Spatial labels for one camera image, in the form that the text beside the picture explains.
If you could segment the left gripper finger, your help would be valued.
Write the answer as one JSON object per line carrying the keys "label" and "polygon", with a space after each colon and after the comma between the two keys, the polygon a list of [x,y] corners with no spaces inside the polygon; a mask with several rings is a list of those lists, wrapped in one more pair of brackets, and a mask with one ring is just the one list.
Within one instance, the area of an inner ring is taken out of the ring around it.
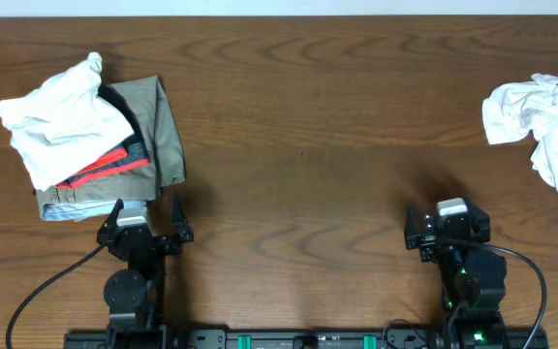
{"label": "left gripper finger", "polygon": [[121,199],[118,199],[110,214],[108,215],[105,222],[102,224],[100,229],[97,232],[98,238],[111,238],[117,231],[117,216],[120,210],[124,207],[124,203]]}
{"label": "left gripper finger", "polygon": [[170,224],[179,236],[191,235],[188,220],[181,208],[180,201],[176,193],[173,194],[172,199]]}

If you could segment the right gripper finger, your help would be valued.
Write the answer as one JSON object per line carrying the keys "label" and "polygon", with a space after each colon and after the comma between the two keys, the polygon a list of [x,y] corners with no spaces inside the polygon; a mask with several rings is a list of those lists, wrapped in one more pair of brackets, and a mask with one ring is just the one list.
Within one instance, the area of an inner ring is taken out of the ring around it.
{"label": "right gripper finger", "polygon": [[415,210],[412,206],[407,208],[407,218],[404,226],[404,237],[415,238],[421,233],[421,228],[415,216]]}
{"label": "right gripper finger", "polygon": [[468,197],[463,198],[472,226],[489,226],[490,216]]}

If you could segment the white printed t-shirt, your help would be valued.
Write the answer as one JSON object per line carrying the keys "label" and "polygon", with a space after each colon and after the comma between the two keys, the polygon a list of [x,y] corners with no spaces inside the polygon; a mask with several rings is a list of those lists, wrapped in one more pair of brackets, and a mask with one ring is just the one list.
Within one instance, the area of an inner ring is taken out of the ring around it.
{"label": "white printed t-shirt", "polygon": [[532,169],[558,192],[558,77],[535,73],[529,81],[495,88],[483,100],[481,116],[490,144],[531,135],[537,142]]}

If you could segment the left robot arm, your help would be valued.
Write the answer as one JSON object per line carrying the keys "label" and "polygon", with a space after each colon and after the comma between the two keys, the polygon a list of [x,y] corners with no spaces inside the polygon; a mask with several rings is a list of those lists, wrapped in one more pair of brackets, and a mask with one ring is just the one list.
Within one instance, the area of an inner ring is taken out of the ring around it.
{"label": "left robot arm", "polygon": [[177,197],[171,204],[171,231],[155,236],[145,206],[126,208],[117,200],[97,232],[97,242],[127,264],[104,286],[109,309],[107,349],[173,349],[179,344],[177,328],[166,323],[164,299],[166,262],[182,253],[182,245],[194,240]]}

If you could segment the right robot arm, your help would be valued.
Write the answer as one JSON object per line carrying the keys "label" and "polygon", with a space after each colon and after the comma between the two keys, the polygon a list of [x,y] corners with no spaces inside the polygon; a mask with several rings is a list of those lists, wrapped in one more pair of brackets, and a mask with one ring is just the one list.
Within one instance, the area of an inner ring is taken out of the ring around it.
{"label": "right robot arm", "polygon": [[429,336],[431,348],[508,348],[500,313],[506,295],[506,259],[485,248],[490,216],[468,199],[439,202],[437,212],[417,216],[409,207],[405,245],[441,275],[445,324]]}

